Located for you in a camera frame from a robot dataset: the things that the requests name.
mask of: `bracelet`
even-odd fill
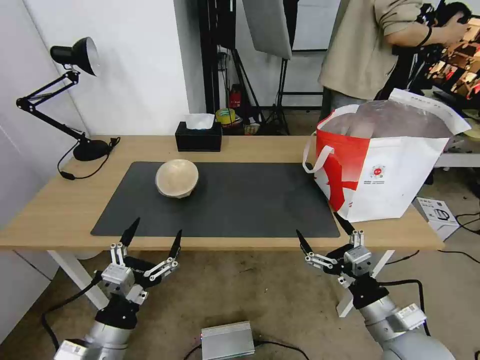
[[[421,48],[429,39],[430,39],[430,36],[432,36],[432,28],[429,26],[428,27],[428,34],[426,35],[426,37],[422,40],[421,43],[419,43],[416,47],[417,48]]]

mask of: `bag handle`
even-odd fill
[[[307,167],[307,158],[309,157],[309,152],[310,152],[310,145],[312,144],[312,138],[317,132],[314,131],[311,133],[310,138],[308,138],[308,141],[305,145],[305,148],[303,149],[303,169],[307,174],[313,174],[316,173],[318,170],[324,167],[325,161],[327,161],[327,158],[329,157],[330,154],[334,153],[334,148],[328,145],[325,145],[323,149],[320,151],[320,155],[318,155],[318,159],[316,159],[315,166],[313,167],[312,170],[310,170]]]

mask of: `black desk mat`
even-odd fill
[[[121,236],[141,217],[137,236],[336,238],[327,200],[297,163],[198,162],[190,196],[161,195],[155,174],[161,162],[134,162],[91,231]]]

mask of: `black tissue box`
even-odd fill
[[[191,130],[182,121],[178,124],[175,138],[179,152],[219,152],[222,146],[222,125],[215,121],[210,129]]]

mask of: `person's arm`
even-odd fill
[[[416,22],[422,0],[374,0],[373,7],[378,26],[390,45],[417,47],[428,35],[429,28]],[[468,25],[458,23],[463,16],[458,13],[443,27],[432,27],[425,45],[454,44],[462,39]]]
[[[461,41],[468,29],[468,25],[458,22],[463,16],[464,14],[459,12],[445,26],[432,27],[430,38],[424,45],[443,44],[448,46]],[[425,39],[428,33],[428,26],[413,22],[403,30],[386,35],[385,39],[390,45],[414,48]]]

